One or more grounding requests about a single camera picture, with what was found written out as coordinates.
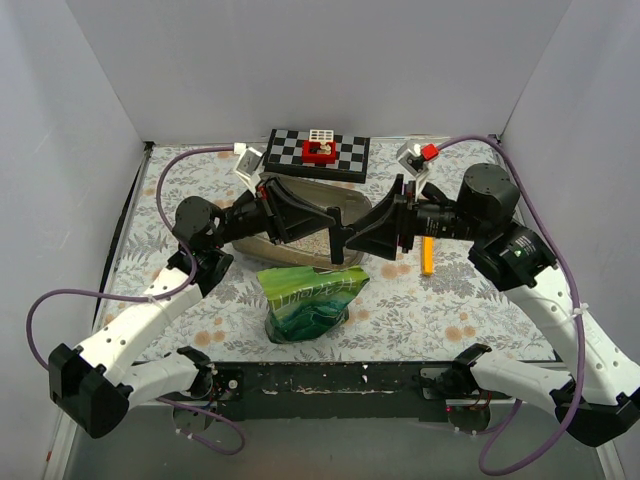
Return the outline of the yellow plastic litter scoop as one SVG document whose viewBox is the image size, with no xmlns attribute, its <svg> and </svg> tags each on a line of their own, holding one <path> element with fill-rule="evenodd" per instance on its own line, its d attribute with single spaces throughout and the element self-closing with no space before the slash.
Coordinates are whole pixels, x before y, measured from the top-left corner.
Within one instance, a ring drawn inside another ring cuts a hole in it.
<svg viewBox="0 0 640 480">
<path fill-rule="evenodd" d="M 423 237 L 421 246 L 421 271 L 425 276 L 434 273 L 434 244 L 432 237 Z"/>
</svg>

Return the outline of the green litter bag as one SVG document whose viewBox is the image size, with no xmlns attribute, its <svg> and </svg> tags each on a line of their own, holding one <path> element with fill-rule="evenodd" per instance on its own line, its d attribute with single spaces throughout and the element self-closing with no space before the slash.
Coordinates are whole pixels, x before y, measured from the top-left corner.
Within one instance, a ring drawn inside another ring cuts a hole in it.
<svg viewBox="0 0 640 480">
<path fill-rule="evenodd" d="M 257 274 L 268 303 L 265 331 L 275 344 L 322 337 L 349 319 L 349 305 L 370 281 L 359 266 L 319 272 L 310 266 Z"/>
</svg>

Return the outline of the black T-shaped plastic piece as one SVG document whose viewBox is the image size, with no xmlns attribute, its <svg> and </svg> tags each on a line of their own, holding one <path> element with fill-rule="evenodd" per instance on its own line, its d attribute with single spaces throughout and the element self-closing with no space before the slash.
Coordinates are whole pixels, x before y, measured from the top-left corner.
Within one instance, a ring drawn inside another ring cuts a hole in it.
<svg viewBox="0 0 640 480">
<path fill-rule="evenodd" d="M 345 242 L 350 237 L 352 230 L 342 225 L 341 210 L 338 207 L 328 207 L 326 213 L 333 220 L 333 224 L 328 228 L 331 263 L 342 265 L 344 263 Z"/>
</svg>

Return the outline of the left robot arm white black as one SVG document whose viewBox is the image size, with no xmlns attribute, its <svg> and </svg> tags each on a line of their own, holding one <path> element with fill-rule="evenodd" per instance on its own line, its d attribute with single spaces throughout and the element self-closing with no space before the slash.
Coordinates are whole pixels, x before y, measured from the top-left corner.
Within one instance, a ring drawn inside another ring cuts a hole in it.
<svg viewBox="0 0 640 480">
<path fill-rule="evenodd" d="M 138 363 L 139 355 L 222 281 L 233 261 L 225 244 L 263 232 L 274 243 L 289 243 L 336 223 L 333 210 L 307 202 L 278 177 L 260 182 L 257 192 L 245 192 L 226 209 L 186 198 L 172 229 L 179 250 L 141 302 L 76 347 L 61 344 L 50 353 L 51 399 L 90 437 L 101 438 L 141 403 L 174 392 L 208 397 L 213 373 L 204 353 L 181 347 L 145 363 Z"/>
</svg>

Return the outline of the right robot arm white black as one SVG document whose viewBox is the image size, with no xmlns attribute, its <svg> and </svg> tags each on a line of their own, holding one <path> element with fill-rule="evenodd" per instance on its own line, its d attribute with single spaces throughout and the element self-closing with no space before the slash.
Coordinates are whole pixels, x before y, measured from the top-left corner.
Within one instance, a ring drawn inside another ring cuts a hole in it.
<svg viewBox="0 0 640 480">
<path fill-rule="evenodd" d="M 639 419 L 639 366 L 584 308 L 575 308 L 558 260 L 513 212 L 520 191 L 498 165 L 475 164 L 455 200 L 433 185 L 425 198 L 396 178 L 389 193 L 349 227 L 351 250 L 393 260 L 417 236 L 468 241 L 468 259 L 486 280 L 536 325 L 565 365 L 548 371 L 474 344 L 427 388 L 447 397 L 493 391 L 523 400 L 569 422 L 567 431 L 597 447 L 626 433 Z"/>
</svg>

